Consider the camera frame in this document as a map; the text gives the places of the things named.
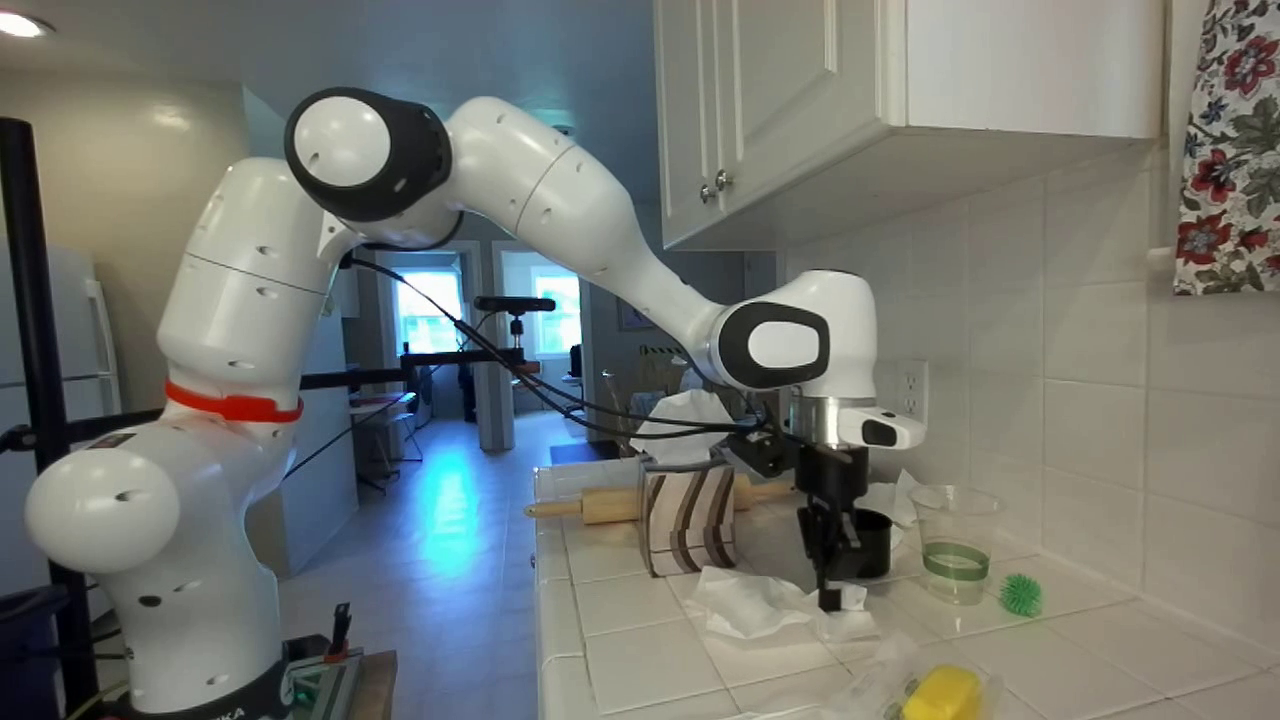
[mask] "floor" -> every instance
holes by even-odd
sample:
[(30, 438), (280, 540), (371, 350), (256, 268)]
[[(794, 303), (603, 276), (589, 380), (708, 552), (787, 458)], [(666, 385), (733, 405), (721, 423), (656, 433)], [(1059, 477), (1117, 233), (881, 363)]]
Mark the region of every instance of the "floor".
[(331, 628), (353, 605), (353, 650), (397, 650), (397, 720), (530, 720), (534, 611), (526, 477), (579, 427), (552, 412), (516, 420), (516, 450), (478, 453), (475, 423), (418, 427), (422, 466), (404, 466), (322, 558), (282, 582), (282, 632)]

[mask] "green object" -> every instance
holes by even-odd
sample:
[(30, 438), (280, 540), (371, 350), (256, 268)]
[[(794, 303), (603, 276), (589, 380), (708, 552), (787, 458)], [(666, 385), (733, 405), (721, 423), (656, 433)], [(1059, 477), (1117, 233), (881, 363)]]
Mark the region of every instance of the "green object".
[(945, 582), (986, 582), (986, 552), (966, 544), (925, 544), (925, 569)]
[(360, 681), (360, 653), (348, 657), (304, 657), (286, 674), (286, 720), (342, 720)]
[(1041, 582), (1034, 575), (1007, 575), (1001, 587), (1001, 610), (1007, 616), (1041, 616)]

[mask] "table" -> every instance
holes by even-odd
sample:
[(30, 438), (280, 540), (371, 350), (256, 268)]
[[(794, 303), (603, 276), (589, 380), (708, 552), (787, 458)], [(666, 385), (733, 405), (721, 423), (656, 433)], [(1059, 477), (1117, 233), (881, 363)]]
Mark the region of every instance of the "table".
[[(752, 507), (734, 520), (742, 573), (794, 586), (809, 575), (792, 507)], [(895, 575), (869, 597), (872, 622), (911, 650), (911, 675), (965, 664), (997, 681), (997, 720), (1120, 720), (1133, 710), (1194, 717), (1189, 710), (1217, 710), (1210, 693), (1230, 698), (1238, 681), (1268, 686), (1276, 675), (1280, 690), (1276, 650), (1164, 611), (1137, 587), (1108, 586), (1029, 544), (1005, 544), (997, 575), (1034, 575), (1042, 587), (1041, 622), (1007, 616), (997, 591), (970, 610), (929, 597), (911, 582), (911, 544), (900, 547), (909, 558), (895, 558)], [(711, 637), (685, 610), (691, 591), (696, 575), (648, 575), (633, 524), (541, 524), (541, 717), (804, 717), (804, 710), (847, 698), (872, 674), (875, 644), (829, 644), (809, 626), (767, 641)]]

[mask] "towel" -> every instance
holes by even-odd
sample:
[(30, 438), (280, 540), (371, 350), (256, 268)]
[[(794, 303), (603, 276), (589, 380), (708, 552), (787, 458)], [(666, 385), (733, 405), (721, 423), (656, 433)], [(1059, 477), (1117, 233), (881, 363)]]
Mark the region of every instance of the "towel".
[(1209, 4), (1183, 139), (1172, 294), (1280, 294), (1276, 0)]
[(869, 587), (844, 587), (844, 611), (819, 611), (814, 591), (733, 569), (703, 569), (685, 597), (685, 611), (701, 632), (739, 644), (767, 641), (783, 628), (809, 628), (811, 641), (824, 644), (875, 644), (881, 626), (863, 605)]

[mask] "floral curtain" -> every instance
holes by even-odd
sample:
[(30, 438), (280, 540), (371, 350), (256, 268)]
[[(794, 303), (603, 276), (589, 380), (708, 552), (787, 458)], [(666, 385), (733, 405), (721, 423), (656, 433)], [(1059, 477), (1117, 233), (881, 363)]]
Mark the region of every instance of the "floral curtain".
[(1172, 294), (1280, 294), (1280, 0), (1209, 4)]

